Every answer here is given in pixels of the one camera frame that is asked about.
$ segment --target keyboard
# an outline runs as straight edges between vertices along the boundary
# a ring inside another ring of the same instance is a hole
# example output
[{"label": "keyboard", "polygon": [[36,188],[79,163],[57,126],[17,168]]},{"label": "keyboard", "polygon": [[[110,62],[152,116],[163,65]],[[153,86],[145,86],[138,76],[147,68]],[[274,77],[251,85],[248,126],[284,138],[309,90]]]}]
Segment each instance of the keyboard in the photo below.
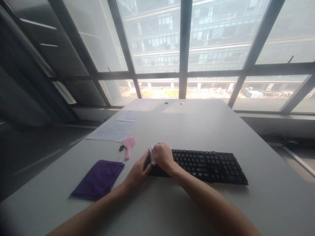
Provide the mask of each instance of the keyboard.
[{"label": "keyboard", "polygon": [[[192,176],[209,183],[248,185],[248,181],[233,153],[215,151],[172,150],[174,161]],[[151,163],[150,154],[144,169]],[[158,165],[149,175],[170,177]]]}]

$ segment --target document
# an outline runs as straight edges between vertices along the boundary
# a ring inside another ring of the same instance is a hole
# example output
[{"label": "document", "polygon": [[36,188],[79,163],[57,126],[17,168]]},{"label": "document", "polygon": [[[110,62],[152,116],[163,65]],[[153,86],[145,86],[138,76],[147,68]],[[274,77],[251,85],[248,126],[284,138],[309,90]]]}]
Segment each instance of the document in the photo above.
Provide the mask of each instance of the document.
[{"label": "document", "polygon": [[87,136],[86,139],[121,143],[130,135],[130,132],[136,125],[137,123],[135,122],[106,121]]},{"label": "document", "polygon": [[121,112],[123,113],[118,118],[116,118],[116,121],[136,122],[143,114],[143,111],[137,110],[126,110]]},{"label": "document", "polygon": [[152,107],[157,104],[157,101],[154,99],[138,99],[135,102],[136,106],[147,106],[147,107]]}]

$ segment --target window pane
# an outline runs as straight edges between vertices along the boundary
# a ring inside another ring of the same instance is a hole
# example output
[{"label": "window pane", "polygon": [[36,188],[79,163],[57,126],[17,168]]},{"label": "window pane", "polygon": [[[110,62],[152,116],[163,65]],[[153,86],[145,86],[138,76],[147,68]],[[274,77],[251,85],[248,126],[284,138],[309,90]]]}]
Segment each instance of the window pane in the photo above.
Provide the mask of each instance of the window pane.
[{"label": "window pane", "polygon": [[242,69],[268,4],[194,0],[188,71]]},{"label": "window pane", "polygon": [[186,99],[222,99],[229,102],[238,77],[188,78]]},{"label": "window pane", "polygon": [[59,93],[63,96],[63,98],[67,101],[68,104],[75,104],[76,101],[72,97],[72,95],[69,93],[67,88],[63,85],[63,83],[59,81],[53,81],[52,82],[56,89],[59,91]]},{"label": "window pane", "polygon": [[279,111],[308,75],[248,76],[233,110]]},{"label": "window pane", "polygon": [[112,106],[125,106],[138,98],[132,79],[129,80],[99,80]]},{"label": "window pane", "polygon": [[118,4],[136,73],[179,72],[180,0]]},{"label": "window pane", "polygon": [[128,70],[107,0],[63,1],[97,70]]},{"label": "window pane", "polygon": [[95,84],[91,80],[65,81],[77,102],[83,106],[105,106]]},{"label": "window pane", "polygon": [[89,75],[47,0],[7,0],[61,76]]},{"label": "window pane", "polygon": [[286,0],[256,64],[315,61],[315,2]]},{"label": "window pane", "polygon": [[170,79],[139,79],[142,98],[178,99],[178,78]]},{"label": "window pane", "polygon": [[292,112],[311,112],[315,113],[315,89],[293,109]]}]

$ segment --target purple cloth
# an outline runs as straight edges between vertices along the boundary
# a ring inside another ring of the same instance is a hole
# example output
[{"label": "purple cloth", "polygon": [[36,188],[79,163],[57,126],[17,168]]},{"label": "purple cloth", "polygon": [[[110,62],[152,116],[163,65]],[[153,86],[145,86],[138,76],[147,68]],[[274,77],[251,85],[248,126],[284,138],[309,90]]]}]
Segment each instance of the purple cloth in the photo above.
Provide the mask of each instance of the purple cloth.
[{"label": "purple cloth", "polygon": [[125,164],[99,160],[85,175],[71,196],[96,201],[108,194]]}]

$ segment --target desk surface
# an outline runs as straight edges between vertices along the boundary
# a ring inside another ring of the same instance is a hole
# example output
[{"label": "desk surface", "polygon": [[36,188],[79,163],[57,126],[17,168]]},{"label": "desk surface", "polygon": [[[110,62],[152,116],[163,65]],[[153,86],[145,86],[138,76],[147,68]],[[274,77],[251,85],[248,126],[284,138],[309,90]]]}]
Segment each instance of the desk surface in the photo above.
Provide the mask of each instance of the desk surface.
[{"label": "desk surface", "polygon": [[[69,194],[96,161],[125,163],[115,187],[148,146],[163,141],[174,149],[234,153],[249,186],[211,186],[238,206],[262,235],[314,234],[315,190],[222,100],[161,99],[144,112],[131,136],[137,140],[126,162],[116,159],[119,143],[82,140],[2,202],[1,212],[21,235],[47,234],[92,203]],[[98,233],[208,235],[211,231],[173,179],[149,177],[137,193],[111,212],[111,219]]]}]

